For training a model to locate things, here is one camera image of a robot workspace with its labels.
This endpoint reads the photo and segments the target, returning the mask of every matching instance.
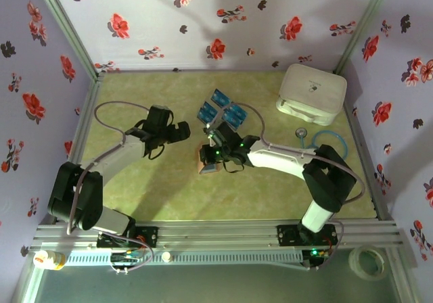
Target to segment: white box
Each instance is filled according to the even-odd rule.
[[[306,122],[330,125],[343,108],[347,81],[301,64],[289,66],[279,90],[277,109]]]

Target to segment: clear tape roll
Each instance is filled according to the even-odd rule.
[[[367,271],[361,264],[361,255],[367,254],[373,258],[376,270],[374,272]],[[386,255],[381,249],[373,246],[358,247],[349,254],[350,269],[360,278],[366,281],[379,281],[386,277],[389,271],[389,264]]]

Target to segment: floral wallpaper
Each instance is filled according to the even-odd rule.
[[[409,240],[425,302],[433,298],[431,13],[431,0],[384,0],[344,73],[355,130],[383,202]]]
[[[91,81],[44,0],[0,8],[0,302],[11,302]]]
[[[99,72],[333,70],[368,2],[60,0]],[[367,44],[366,59],[377,41]]]

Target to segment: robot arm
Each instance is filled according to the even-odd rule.
[[[351,174],[315,159],[320,156],[348,168],[328,145],[322,145],[319,149],[267,145],[256,136],[248,135],[242,139],[223,121],[204,131],[214,143],[214,146],[204,145],[200,150],[200,160],[204,165],[232,161],[242,167],[272,168],[305,180],[313,197],[298,226],[305,242],[311,242],[332,215],[340,211],[356,183]]]
[[[103,206],[102,189],[112,177],[129,164],[146,156],[153,160],[162,153],[165,144],[187,139],[190,130],[186,122],[180,122],[176,128],[173,124],[173,113],[169,109],[152,106],[147,118],[140,120],[125,132],[125,135],[122,147],[94,164],[83,179],[73,219],[73,225],[82,230],[97,229],[117,235],[134,233],[133,218]],[[152,155],[158,148],[161,150]],[[69,221],[78,178],[94,161],[95,159],[92,159],[81,164],[67,162],[60,166],[48,204],[51,215]]]

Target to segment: blue card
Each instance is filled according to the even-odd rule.
[[[241,120],[228,110],[224,110],[223,120],[229,123],[235,131],[239,128],[239,125],[241,124]]]
[[[229,110],[233,112],[241,120],[241,122],[243,122],[248,115],[247,112],[240,108],[238,105],[231,105],[229,107]]]
[[[203,124],[212,122],[212,119],[214,119],[204,108],[200,108],[197,118],[200,119]]]
[[[205,109],[213,118],[216,116],[216,114],[218,114],[218,110],[216,110],[215,108],[213,108],[210,105],[210,103],[208,103],[207,101],[205,101],[203,103],[202,108]]]
[[[231,102],[230,98],[218,89],[215,89],[214,93],[212,94],[211,100],[215,102],[220,108],[228,105]]]

